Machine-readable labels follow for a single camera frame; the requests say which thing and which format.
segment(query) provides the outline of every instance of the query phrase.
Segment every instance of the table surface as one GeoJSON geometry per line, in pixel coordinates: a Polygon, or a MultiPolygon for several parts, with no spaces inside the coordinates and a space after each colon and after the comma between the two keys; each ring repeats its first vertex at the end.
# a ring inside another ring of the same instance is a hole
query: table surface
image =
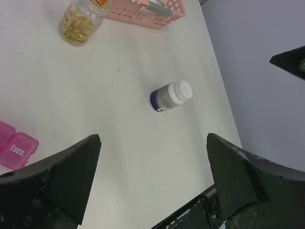
{"type": "Polygon", "coordinates": [[[184,4],[162,30],[105,19],[74,47],[57,31],[68,0],[0,1],[0,119],[39,140],[29,163],[100,135],[81,229],[150,229],[214,183],[208,133],[240,146],[199,2],[184,4]],[[154,112],[150,92],[182,79],[193,98],[154,112]]]}

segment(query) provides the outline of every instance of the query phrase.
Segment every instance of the white bottle cap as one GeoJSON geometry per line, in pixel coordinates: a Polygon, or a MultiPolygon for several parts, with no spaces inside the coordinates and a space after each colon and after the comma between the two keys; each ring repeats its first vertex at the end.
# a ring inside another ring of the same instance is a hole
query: white bottle cap
{"type": "Polygon", "coordinates": [[[176,84],[176,92],[177,95],[184,101],[190,99],[193,95],[190,84],[185,80],[182,80],[176,84]]]}

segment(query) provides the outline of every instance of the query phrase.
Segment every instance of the pink pill organizer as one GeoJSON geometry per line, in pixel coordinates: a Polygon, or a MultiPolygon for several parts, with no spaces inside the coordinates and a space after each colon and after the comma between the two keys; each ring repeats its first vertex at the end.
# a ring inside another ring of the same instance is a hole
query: pink pill organizer
{"type": "Polygon", "coordinates": [[[30,156],[35,153],[39,142],[25,133],[0,120],[0,164],[18,169],[25,167],[30,156]]]}

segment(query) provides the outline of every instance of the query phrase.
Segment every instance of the pill bottle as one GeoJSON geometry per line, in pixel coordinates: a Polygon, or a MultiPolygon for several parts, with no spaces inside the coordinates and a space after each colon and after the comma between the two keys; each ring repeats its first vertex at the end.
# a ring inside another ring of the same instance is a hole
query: pill bottle
{"type": "Polygon", "coordinates": [[[193,95],[189,83],[182,80],[173,82],[152,92],[149,96],[149,104],[154,111],[164,112],[179,105],[193,95]]]}
{"type": "Polygon", "coordinates": [[[111,0],[72,0],[60,24],[65,41],[81,46],[101,26],[111,0]]]}

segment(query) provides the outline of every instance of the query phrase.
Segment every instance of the white pill bottle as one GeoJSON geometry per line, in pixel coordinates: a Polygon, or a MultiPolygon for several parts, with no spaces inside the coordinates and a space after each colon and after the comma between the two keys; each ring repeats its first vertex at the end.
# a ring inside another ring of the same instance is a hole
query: white pill bottle
{"type": "Polygon", "coordinates": [[[187,81],[172,82],[152,92],[149,96],[149,104],[153,110],[164,112],[182,105],[192,95],[192,88],[187,81]]]}

